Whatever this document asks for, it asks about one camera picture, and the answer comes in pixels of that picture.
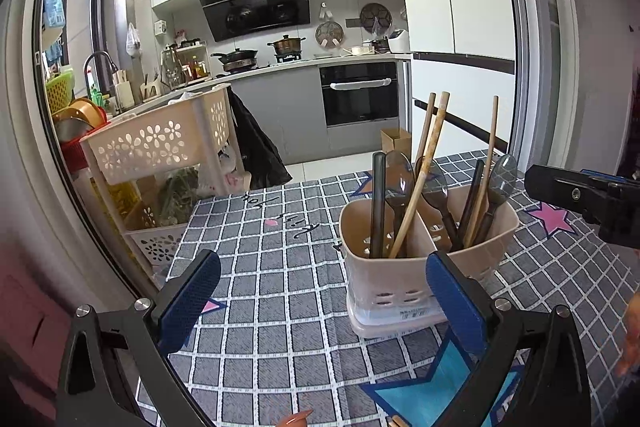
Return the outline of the right hand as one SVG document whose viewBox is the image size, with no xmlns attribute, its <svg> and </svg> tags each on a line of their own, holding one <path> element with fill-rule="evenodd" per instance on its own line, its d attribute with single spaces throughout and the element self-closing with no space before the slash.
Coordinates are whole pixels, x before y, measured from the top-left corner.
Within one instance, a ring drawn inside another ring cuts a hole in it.
<svg viewBox="0 0 640 427">
<path fill-rule="evenodd" d="M 634 293 L 624 315 L 626 336 L 620 361 L 616 365 L 618 376 L 626 375 L 639 365 L 640 359 L 640 294 Z"/>
</svg>

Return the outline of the left hand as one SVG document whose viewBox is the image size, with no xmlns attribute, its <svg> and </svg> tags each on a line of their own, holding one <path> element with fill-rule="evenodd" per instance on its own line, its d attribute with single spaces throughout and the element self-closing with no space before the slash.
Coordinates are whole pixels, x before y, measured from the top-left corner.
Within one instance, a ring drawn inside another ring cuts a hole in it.
<svg viewBox="0 0 640 427">
<path fill-rule="evenodd" d="M 314 413 L 313 410 L 303 410 L 282 418 L 277 427 L 308 427 L 308 417 Z"/>
</svg>

